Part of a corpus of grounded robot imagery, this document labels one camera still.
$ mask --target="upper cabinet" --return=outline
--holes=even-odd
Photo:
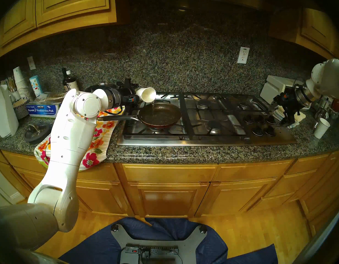
[[[109,0],[36,0],[36,20],[41,26],[74,15],[109,9]]]
[[[128,0],[19,0],[0,22],[0,57],[46,36],[129,21]]]
[[[0,22],[0,47],[36,28],[35,0],[19,0]]]
[[[339,32],[330,17],[315,9],[285,9],[272,15],[269,36],[304,46],[326,59],[339,59]]]

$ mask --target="cabinet door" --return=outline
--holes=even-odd
[[[29,197],[30,192],[32,191],[31,187],[10,165],[0,162],[0,172],[20,192],[20,194],[24,197]]]
[[[0,22],[0,47],[36,28],[35,0],[19,0]]]
[[[93,213],[133,215],[120,182],[77,180],[77,194]]]
[[[272,190],[267,193],[267,196],[272,197],[299,190],[316,171],[317,169],[284,175],[276,185],[273,186]]]
[[[41,26],[62,18],[109,9],[109,0],[36,0],[36,20]]]
[[[333,22],[326,13],[315,9],[304,8],[302,13],[301,34],[331,51]]]
[[[326,175],[301,199],[308,220],[322,213],[339,196],[339,158]]]
[[[192,218],[208,186],[209,183],[129,183],[128,196],[142,218]]]
[[[275,180],[211,183],[195,216],[243,212],[262,197]]]

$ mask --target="wooden floor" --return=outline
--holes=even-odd
[[[289,264],[309,242],[306,219],[302,214],[298,203],[292,202],[266,211],[190,220],[215,229],[228,246],[228,258],[274,243],[278,263]],[[56,233],[37,251],[58,258],[88,236],[121,218],[80,212],[72,231]]]

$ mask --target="stainless steel cooktop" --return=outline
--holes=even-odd
[[[118,145],[229,146],[296,143],[290,131],[275,123],[267,107],[252,95],[208,93],[157,93],[155,102],[181,109],[172,127],[152,129],[135,120],[124,121]],[[147,105],[142,102],[139,108]],[[130,114],[136,115],[139,109]]]

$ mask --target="granite countertop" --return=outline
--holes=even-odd
[[[291,129],[297,144],[280,146],[193,146],[193,147],[142,147],[118,146],[116,140],[120,125],[114,129],[107,159],[109,163],[241,163],[282,160],[312,156],[339,150],[339,119],[321,139],[313,136],[314,113],[306,111],[306,118],[300,125]],[[24,141],[23,135],[28,124],[40,121],[53,123],[53,119],[40,119],[27,116],[19,121],[19,128],[12,137],[0,137],[0,149],[25,155],[34,155],[36,145]]]

